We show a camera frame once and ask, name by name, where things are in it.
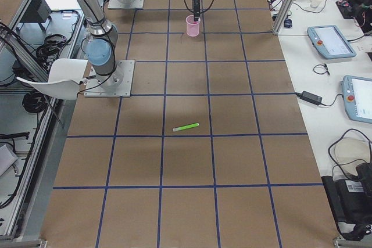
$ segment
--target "white chair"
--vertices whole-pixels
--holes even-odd
[[[44,95],[62,100],[76,100],[87,63],[84,59],[61,58],[53,62],[48,82],[34,82],[20,77],[17,77],[17,80],[31,85]]]

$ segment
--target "control tablet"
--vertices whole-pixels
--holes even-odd
[[[337,26],[308,27],[307,34],[317,51],[326,59],[356,56],[356,52]]]
[[[349,118],[372,123],[372,79],[345,76],[342,80],[342,93]]]

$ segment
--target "green marker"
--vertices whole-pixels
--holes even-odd
[[[173,128],[173,132],[187,130],[187,129],[195,128],[197,126],[199,126],[199,123],[193,123],[193,124],[189,124],[189,125],[185,125],[185,126]]]

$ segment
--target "white table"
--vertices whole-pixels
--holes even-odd
[[[340,82],[345,75],[372,78],[372,61],[366,53],[372,52],[371,37],[365,37],[352,44],[357,52],[356,57],[345,62],[332,63],[320,57],[307,36],[309,26],[323,25],[338,26],[347,39],[363,35],[353,20],[345,20],[341,16],[336,7],[336,1],[327,1],[324,10],[318,14],[302,11],[292,5],[290,18],[293,27],[282,28],[278,36],[295,91],[308,91],[322,96],[325,104],[331,104],[336,94],[342,93]],[[310,0],[296,0],[295,2],[306,10],[318,11],[324,6],[324,3],[321,3],[317,9],[313,9],[310,7]],[[315,65],[323,63],[327,64],[330,76],[326,74],[321,76],[313,72]],[[341,97],[338,97],[332,107],[315,106],[298,100],[320,175],[332,174],[334,163],[328,156],[328,147],[347,129],[359,129],[372,138],[372,125],[348,119]],[[348,135],[363,139],[357,133],[352,132]]]

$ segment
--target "plastic beaker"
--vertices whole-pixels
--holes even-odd
[[[200,18],[198,21],[194,21],[194,15],[190,15],[186,18],[186,33],[190,37],[195,37],[199,35],[200,29]]]

